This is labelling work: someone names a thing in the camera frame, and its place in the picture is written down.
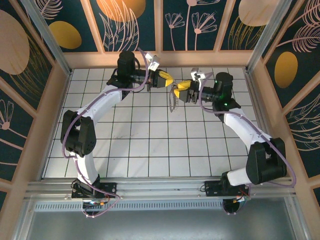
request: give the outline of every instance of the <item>orange circle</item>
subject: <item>orange circle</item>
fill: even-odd
[[[139,18],[146,9],[146,0],[96,0],[96,3],[108,18],[116,22],[129,21],[130,18],[126,17],[126,12],[130,14],[130,9],[135,18]]]

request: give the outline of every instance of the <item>floral line drawing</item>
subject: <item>floral line drawing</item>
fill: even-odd
[[[35,0],[34,2],[39,8],[42,17],[48,20],[53,20],[63,8],[61,5],[62,0]]]
[[[304,13],[301,16],[290,23],[288,28],[301,18],[306,25],[313,26],[318,24],[320,21],[320,0],[308,0],[303,12]]]
[[[299,28],[292,40],[284,41],[278,44],[277,47],[287,43],[292,43],[292,47],[296,52],[311,53],[310,49],[315,49],[320,43],[320,25],[305,25]]]
[[[135,13],[122,1],[123,14],[117,1],[110,1],[111,4],[102,0],[101,5],[104,12],[116,21],[99,13],[104,26],[103,46],[108,52],[128,51],[131,47],[132,51],[136,51],[139,44],[139,25]]]
[[[186,0],[186,3],[188,4],[188,12],[186,14],[186,25],[185,25],[185,41],[184,41],[186,51],[188,51],[188,26],[189,26],[189,16],[190,16],[191,7],[194,7],[197,5],[216,4],[219,2],[220,0]]]
[[[298,29],[293,39],[279,43],[276,48],[292,43],[295,52],[311,53],[311,49],[317,47],[320,43],[320,0],[308,0],[303,12],[304,14],[294,20],[289,27],[301,18],[305,26]]]
[[[194,39],[194,50],[197,50],[197,38],[198,34],[210,33],[217,30],[217,25],[214,23],[216,19],[214,17],[214,13],[203,13],[199,18],[199,12],[193,13],[191,16],[192,25],[195,33]]]
[[[320,149],[320,94],[310,103],[292,109],[287,117],[294,140],[305,146],[297,145],[300,151]]]
[[[168,24],[170,28],[170,35],[171,35],[171,43],[173,47],[173,51],[175,51],[175,44],[174,44],[174,38],[172,35],[172,29],[183,27],[185,24],[185,21],[183,21],[183,17],[181,16],[181,13],[173,13],[172,16],[170,13],[167,13],[165,16],[166,23]]]
[[[27,139],[26,136],[14,131],[10,128],[10,122],[11,122],[13,114],[14,114],[14,108],[15,108],[15,105],[11,101],[8,101],[7,105],[6,105],[5,101],[3,99],[0,100],[0,130],[3,130],[3,131],[9,130],[12,133],[18,135],[19,137]],[[23,150],[23,147],[15,145],[15,144],[8,142],[4,139],[0,138],[0,142],[4,143],[6,145],[9,145],[13,148],[19,149],[21,151]]]

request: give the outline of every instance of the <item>leaf drawing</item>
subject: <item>leaf drawing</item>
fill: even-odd
[[[310,103],[290,111],[287,121],[300,151],[320,149],[320,94]]]
[[[44,19],[54,19],[63,8],[62,0],[34,0]]]
[[[292,26],[295,24],[299,19],[303,19],[304,23],[313,26],[317,25],[320,22],[320,0],[308,0],[308,2],[305,5],[303,14],[299,16],[297,19],[295,19],[291,24]]]
[[[110,25],[112,26],[111,20],[107,17],[107,19],[102,16],[99,13],[102,22],[103,22],[103,26],[104,26],[104,37],[103,37],[103,46],[106,48],[107,51],[114,51],[115,49],[115,36],[114,33],[112,31],[112,29],[110,28]]]
[[[138,21],[135,16],[135,13],[129,8],[126,7],[124,2],[123,9],[124,9],[124,19],[125,21],[125,29],[124,35],[123,35],[123,46],[119,49],[119,51],[125,51],[131,49],[133,47],[133,51],[135,51],[138,47],[139,43],[139,26]]]
[[[292,40],[284,41],[277,45],[277,47],[292,43],[292,47],[296,52],[311,53],[320,43],[320,25],[300,27],[295,33]]]
[[[108,52],[136,51],[139,43],[139,26],[134,12],[127,8],[122,1],[122,8],[117,1],[101,1],[103,12],[109,17],[99,13],[103,26],[103,46]]]

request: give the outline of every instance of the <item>dark teal wallpaper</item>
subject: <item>dark teal wallpaper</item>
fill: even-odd
[[[318,205],[320,207],[320,187],[313,189],[316,200],[318,201]]]
[[[33,118],[0,90],[0,178],[11,181]]]
[[[320,70],[320,3],[306,0],[266,63],[284,107]]]
[[[90,3],[106,52],[156,50],[154,0]]]
[[[163,50],[213,50],[225,0],[164,0]]]
[[[97,52],[80,0],[35,0],[64,53]]]
[[[0,212],[1,212],[2,206],[4,205],[6,196],[7,196],[7,193],[5,191],[0,191]]]
[[[320,85],[287,115],[291,133],[309,178],[320,174]]]
[[[221,50],[253,50],[276,3],[274,0],[236,0]]]
[[[36,31],[36,33],[41,37],[42,42],[44,43],[45,47],[48,49],[51,57],[56,60],[55,56],[53,55],[53,53],[51,52],[50,48],[48,47],[47,43],[44,41],[41,33],[39,32],[39,30],[37,29],[36,25],[34,24],[34,22],[31,20],[29,14],[27,13],[27,10],[25,9],[24,5],[21,3],[21,0],[18,1],[18,3],[20,4],[21,9],[24,11],[24,14],[27,16],[27,18],[29,19],[29,22],[32,24],[34,30]]]
[[[52,65],[8,0],[0,2],[0,77],[34,109]]]
[[[263,54],[262,54],[262,58],[265,57],[265,55],[267,54],[267,52],[269,51],[271,45],[274,43],[274,40],[276,38],[276,36],[278,35],[279,31],[281,30],[282,26],[284,25],[285,21],[287,20],[289,14],[291,13],[292,9],[294,8],[295,4],[296,4],[297,0],[292,0],[288,11],[286,12],[285,16],[283,17],[281,23],[279,24],[278,28],[276,29],[276,31],[274,32],[270,42],[268,43],[268,45],[266,46]]]

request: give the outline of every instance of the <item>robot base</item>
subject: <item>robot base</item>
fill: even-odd
[[[238,186],[230,185],[227,173],[228,172],[224,172],[222,174],[220,181],[204,182],[205,195],[207,197],[223,197],[223,196],[235,197],[235,196],[241,196],[243,195],[243,193],[249,195],[248,186],[244,184],[238,185]]]
[[[92,184],[97,189],[100,189],[107,193],[116,194],[117,193],[117,184],[115,182],[100,182],[100,177]],[[71,184],[72,188],[72,199],[103,199],[106,196],[94,189],[92,189],[87,184],[81,182],[79,179],[76,179]]]

